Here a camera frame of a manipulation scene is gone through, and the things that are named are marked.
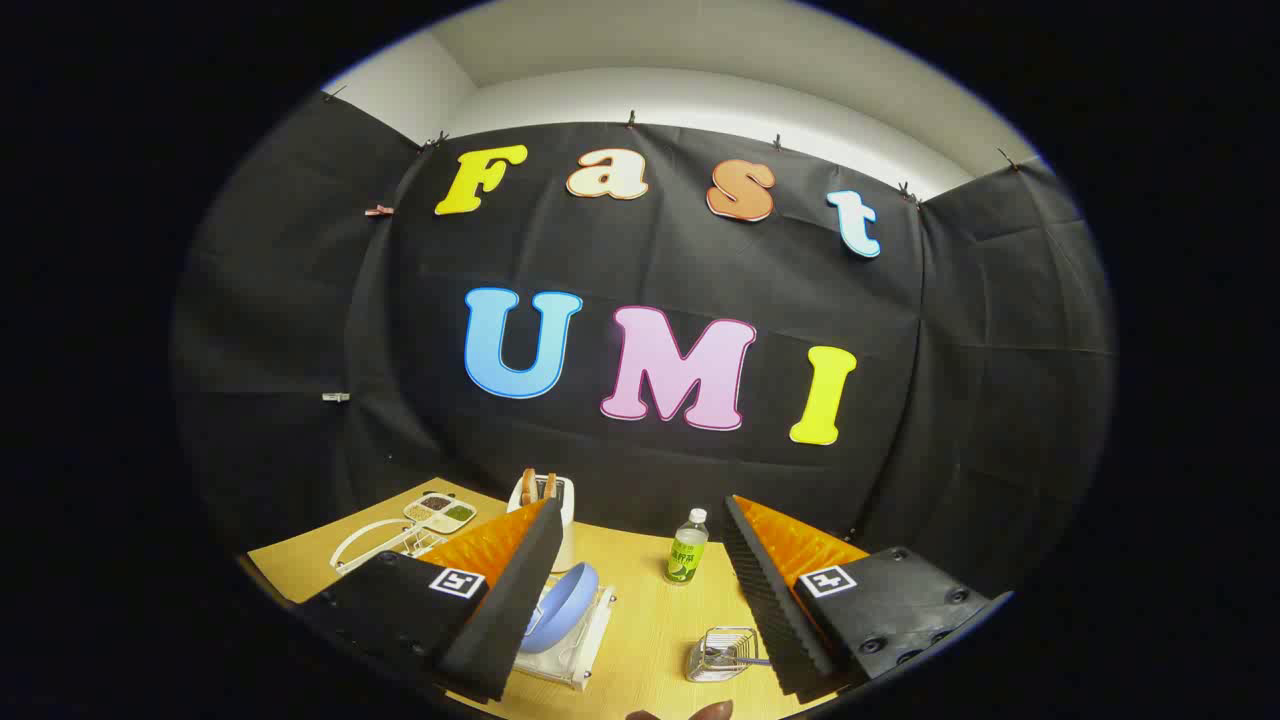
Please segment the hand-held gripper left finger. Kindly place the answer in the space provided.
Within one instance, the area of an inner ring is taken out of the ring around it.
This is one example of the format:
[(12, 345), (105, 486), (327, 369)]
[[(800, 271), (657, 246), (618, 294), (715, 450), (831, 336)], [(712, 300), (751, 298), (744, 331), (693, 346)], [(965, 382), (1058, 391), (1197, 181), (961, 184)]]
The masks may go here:
[(539, 500), (419, 559), (381, 551), (297, 614), (404, 684), (498, 701), (563, 539), (561, 507)]

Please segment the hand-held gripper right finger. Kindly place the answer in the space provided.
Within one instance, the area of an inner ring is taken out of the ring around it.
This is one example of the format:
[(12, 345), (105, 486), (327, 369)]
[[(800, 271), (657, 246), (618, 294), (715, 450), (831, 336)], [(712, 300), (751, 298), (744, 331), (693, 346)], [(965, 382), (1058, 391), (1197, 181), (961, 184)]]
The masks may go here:
[(945, 653), (1012, 597), (901, 544), (863, 551), (764, 503), (724, 500), (724, 547), (781, 691), (870, 692)]

